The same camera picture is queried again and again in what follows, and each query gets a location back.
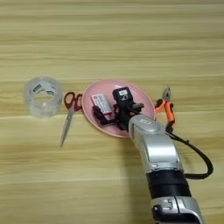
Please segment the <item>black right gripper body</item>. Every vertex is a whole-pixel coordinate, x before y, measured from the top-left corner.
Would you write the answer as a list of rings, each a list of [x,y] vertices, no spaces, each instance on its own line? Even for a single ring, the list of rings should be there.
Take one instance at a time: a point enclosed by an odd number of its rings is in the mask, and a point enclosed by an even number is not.
[[[129,127],[129,121],[132,116],[138,115],[132,106],[135,103],[122,103],[122,104],[115,104],[114,110],[115,110],[115,125],[120,130],[127,130]]]

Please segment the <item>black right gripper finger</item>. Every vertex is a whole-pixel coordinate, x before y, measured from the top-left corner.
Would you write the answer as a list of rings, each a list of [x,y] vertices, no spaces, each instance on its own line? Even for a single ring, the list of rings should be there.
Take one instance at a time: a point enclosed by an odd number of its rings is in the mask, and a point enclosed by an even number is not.
[[[93,106],[93,114],[94,118],[100,123],[101,126],[116,124],[115,112],[112,112],[112,114],[109,115],[109,118],[107,118],[98,106]]]
[[[140,113],[144,105],[142,103],[135,103],[132,108],[137,112]]]

